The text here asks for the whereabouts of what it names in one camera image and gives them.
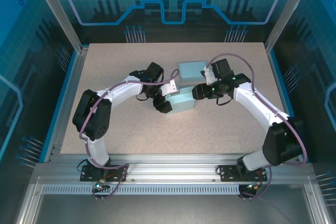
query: glass panel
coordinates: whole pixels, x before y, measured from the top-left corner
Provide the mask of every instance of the glass panel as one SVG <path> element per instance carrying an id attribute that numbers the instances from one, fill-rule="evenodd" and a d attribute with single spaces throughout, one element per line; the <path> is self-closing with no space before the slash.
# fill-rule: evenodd
<path id="1" fill-rule="evenodd" d="M 0 6 L 0 219 L 14 223 L 73 49 L 45 0 Z"/>
<path id="2" fill-rule="evenodd" d="M 301 0 L 274 53 L 316 173 L 336 174 L 335 0 Z"/>
<path id="3" fill-rule="evenodd" d="M 266 41 L 286 1 L 60 0 L 84 44 Z"/>

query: light blue box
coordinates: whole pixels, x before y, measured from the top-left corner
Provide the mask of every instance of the light blue box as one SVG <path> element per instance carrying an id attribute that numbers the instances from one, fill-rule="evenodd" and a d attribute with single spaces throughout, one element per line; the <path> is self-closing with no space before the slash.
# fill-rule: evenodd
<path id="1" fill-rule="evenodd" d="M 204 70 L 205 66 L 205 60 L 179 63 L 178 68 L 180 69 L 181 82 L 204 81 L 205 79 L 201 75 L 201 71 Z"/>
<path id="2" fill-rule="evenodd" d="M 172 106 L 172 111 L 168 112 L 166 115 L 174 114 L 177 112 L 182 112 L 186 110 L 191 110 L 196 100 L 193 98 L 193 86 L 180 89 L 180 93 L 176 95 L 168 94 L 165 96 L 166 101 L 170 102 Z"/>

